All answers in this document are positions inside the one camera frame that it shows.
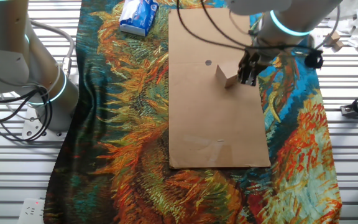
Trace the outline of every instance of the brown cardboard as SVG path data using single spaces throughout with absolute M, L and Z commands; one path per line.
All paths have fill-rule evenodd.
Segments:
M 336 42 L 339 41 L 340 38 L 341 36 L 335 31 L 333 35 L 328 39 L 326 45 L 334 45 L 336 44 Z
M 344 47 L 343 42 L 342 42 L 342 41 L 337 41 L 337 42 L 333 45 L 334 52 L 340 51 L 343 47 Z
M 229 19 L 229 10 L 208 9 L 217 25 L 245 44 Z M 226 40 L 202 9 L 181 10 L 195 34 L 216 42 Z M 249 27 L 247 16 L 234 16 Z M 258 86 L 222 88 L 215 76 L 220 63 L 239 62 L 244 52 L 202 42 L 181 26 L 176 10 L 169 15 L 169 156 L 173 168 L 268 167 L 264 115 Z
M 229 88 L 237 81 L 237 71 L 239 62 L 223 62 L 216 68 L 216 78 L 224 88 Z

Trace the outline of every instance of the table surface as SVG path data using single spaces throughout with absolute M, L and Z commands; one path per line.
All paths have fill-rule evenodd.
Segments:
M 58 27 L 74 39 L 80 16 L 79 0 L 30 0 L 29 16 L 36 21 Z M 318 27 L 328 33 L 331 29 Z M 58 62 L 68 50 L 68 42 L 47 30 L 35 28 L 35 33 Z M 358 224 L 358 120 L 341 116 L 339 107 L 358 97 L 358 53 L 347 46 L 348 35 L 341 40 L 346 45 L 333 53 L 324 50 L 324 67 L 317 71 L 329 132 L 333 144 L 337 179 L 343 201 L 340 224 Z M 78 81 L 76 55 L 73 55 L 71 79 Z M 11 112 L 0 106 L 2 117 Z M 26 108 L 20 112 L 25 116 Z M 23 120 L 13 118 L 7 124 L 11 131 L 21 134 Z M 0 136 L 0 224 L 16 224 L 25 198 L 45 197 L 50 173 L 60 150 L 61 142 L 53 147 L 17 146 Z

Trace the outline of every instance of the patterned cloth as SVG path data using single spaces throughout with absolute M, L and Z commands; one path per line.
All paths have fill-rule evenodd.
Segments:
M 168 12 L 175 2 L 160 4 L 143 38 L 119 31 L 123 2 L 82 1 L 80 102 L 50 179 L 45 223 L 338 223 L 323 99 L 302 57 L 279 57 L 259 77 L 271 168 L 169 169 Z

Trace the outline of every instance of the blue tissue box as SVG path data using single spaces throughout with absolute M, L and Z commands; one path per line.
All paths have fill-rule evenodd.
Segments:
M 156 0 L 125 0 L 119 27 L 121 31 L 145 37 L 158 9 Z

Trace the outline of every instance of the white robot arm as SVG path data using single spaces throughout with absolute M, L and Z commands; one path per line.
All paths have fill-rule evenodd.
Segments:
M 238 74 L 242 84 L 255 85 L 256 76 L 266 69 L 280 52 L 290 49 L 283 46 L 299 44 L 342 0 L 227 0 L 226 2 L 229 9 L 236 14 L 264 12 L 253 46 L 245 49 Z
M 24 95 L 34 89 L 28 86 L 44 86 L 53 108 L 48 128 L 66 131 L 78 101 L 78 87 L 34 33 L 27 15 L 28 4 L 28 0 L 0 1 L 0 93 L 15 91 Z M 39 95 L 29 103 L 43 104 Z M 44 109 L 36 107 L 38 114 L 43 114 Z
M 283 50 L 299 44 L 341 0 L 226 0 L 233 13 L 265 12 L 253 46 L 246 47 L 239 81 L 255 85 L 256 76 Z M 44 86 L 53 116 L 49 129 L 65 131 L 78 101 L 78 88 L 35 35 L 27 15 L 28 0 L 0 1 L 0 93 L 25 95 L 29 85 Z M 29 101 L 41 105 L 40 96 Z M 38 114 L 44 107 L 37 108 Z

